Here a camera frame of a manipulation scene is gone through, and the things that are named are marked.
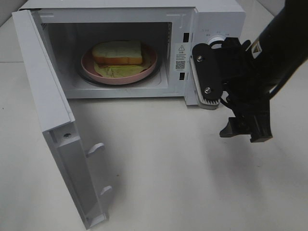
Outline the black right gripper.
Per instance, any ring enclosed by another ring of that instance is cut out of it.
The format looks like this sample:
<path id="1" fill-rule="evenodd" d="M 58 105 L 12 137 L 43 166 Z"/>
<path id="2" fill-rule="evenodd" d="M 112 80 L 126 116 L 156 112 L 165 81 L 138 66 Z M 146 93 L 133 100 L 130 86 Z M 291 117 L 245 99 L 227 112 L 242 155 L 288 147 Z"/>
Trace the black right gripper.
<path id="1" fill-rule="evenodd" d="M 222 88 L 228 93 L 223 104 L 232 110 L 222 138 L 251 135 L 250 142 L 271 139 L 270 90 L 271 42 L 258 37 L 253 43 L 226 38 L 214 49 Z"/>

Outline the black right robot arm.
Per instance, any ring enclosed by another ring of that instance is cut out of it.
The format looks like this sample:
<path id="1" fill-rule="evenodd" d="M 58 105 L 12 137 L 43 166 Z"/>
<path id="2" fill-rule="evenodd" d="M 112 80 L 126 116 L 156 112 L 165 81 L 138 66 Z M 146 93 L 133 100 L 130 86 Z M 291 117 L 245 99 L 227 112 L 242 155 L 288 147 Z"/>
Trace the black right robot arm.
<path id="1" fill-rule="evenodd" d="M 287 0 L 254 42 L 227 38 L 217 54 L 219 78 L 234 113 L 223 138 L 250 135 L 251 142 L 272 138 L 270 100 L 308 59 L 308 3 Z"/>

